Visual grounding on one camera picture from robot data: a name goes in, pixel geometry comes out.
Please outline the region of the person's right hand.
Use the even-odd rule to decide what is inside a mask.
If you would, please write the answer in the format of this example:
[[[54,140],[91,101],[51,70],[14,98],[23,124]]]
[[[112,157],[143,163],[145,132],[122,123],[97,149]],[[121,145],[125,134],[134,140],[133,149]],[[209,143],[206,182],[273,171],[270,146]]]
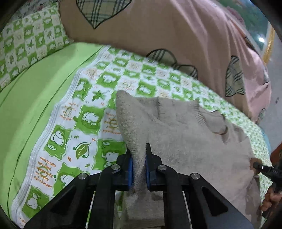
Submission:
[[[263,212],[267,211],[273,204],[279,203],[280,200],[281,193],[274,193],[274,188],[269,187],[262,202],[261,210]]]

